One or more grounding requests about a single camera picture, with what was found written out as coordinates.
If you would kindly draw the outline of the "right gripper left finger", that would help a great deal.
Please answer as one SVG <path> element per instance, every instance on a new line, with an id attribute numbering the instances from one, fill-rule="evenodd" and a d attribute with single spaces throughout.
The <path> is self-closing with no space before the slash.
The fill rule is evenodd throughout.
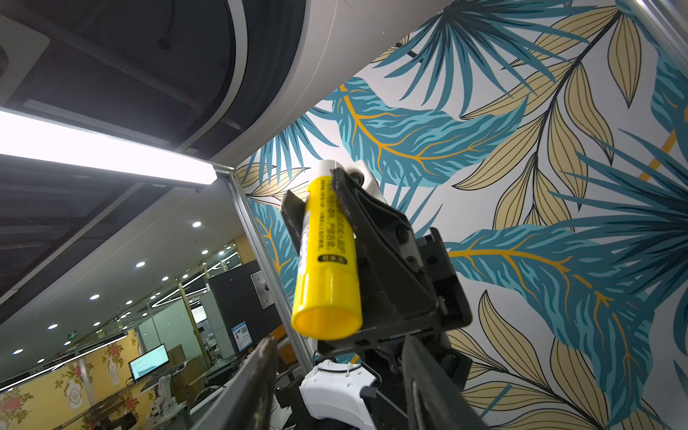
<path id="1" fill-rule="evenodd" d="M 277 342 L 261 340 L 193 429 L 269 429 L 277 360 Z"/>

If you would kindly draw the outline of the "yellow glue stick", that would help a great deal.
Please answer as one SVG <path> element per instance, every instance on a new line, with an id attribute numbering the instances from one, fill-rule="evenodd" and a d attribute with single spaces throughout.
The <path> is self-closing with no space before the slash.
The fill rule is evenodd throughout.
<path id="1" fill-rule="evenodd" d="M 315 340 L 341 340 L 363 324 L 355 235 L 333 189 L 336 161 L 310 176 L 301 222 L 292 327 Z"/>

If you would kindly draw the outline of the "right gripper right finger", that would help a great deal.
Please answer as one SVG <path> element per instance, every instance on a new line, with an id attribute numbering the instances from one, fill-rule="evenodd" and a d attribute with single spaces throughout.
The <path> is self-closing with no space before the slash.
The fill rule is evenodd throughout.
<path id="1" fill-rule="evenodd" d="M 415 337 L 404 342 L 402 371 L 409 429 L 489 429 Z"/>

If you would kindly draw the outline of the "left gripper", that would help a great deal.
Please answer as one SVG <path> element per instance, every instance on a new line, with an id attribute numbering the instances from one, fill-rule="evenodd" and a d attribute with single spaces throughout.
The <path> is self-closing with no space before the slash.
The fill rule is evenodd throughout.
<path id="1" fill-rule="evenodd" d="M 469 325 L 473 316 L 439 231 L 415 240 L 407 217 L 369 195 L 345 171 L 333 170 L 333 190 L 353 228 L 363 306 L 362 327 L 341 340 L 319 340 L 322 355 L 360 353 Z M 281 216 L 300 252 L 306 202 L 292 191 Z"/>

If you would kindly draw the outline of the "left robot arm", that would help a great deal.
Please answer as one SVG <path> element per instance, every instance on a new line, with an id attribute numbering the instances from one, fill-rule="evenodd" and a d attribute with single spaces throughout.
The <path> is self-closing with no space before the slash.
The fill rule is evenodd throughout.
<path id="1" fill-rule="evenodd" d="M 291 325 L 316 356 L 287 395 L 297 427 L 483 428 L 449 341 L 472 313 L 438 230 L 415 232 L 371 174 L 335 161 L 281 215 L 299 257 Z"/>

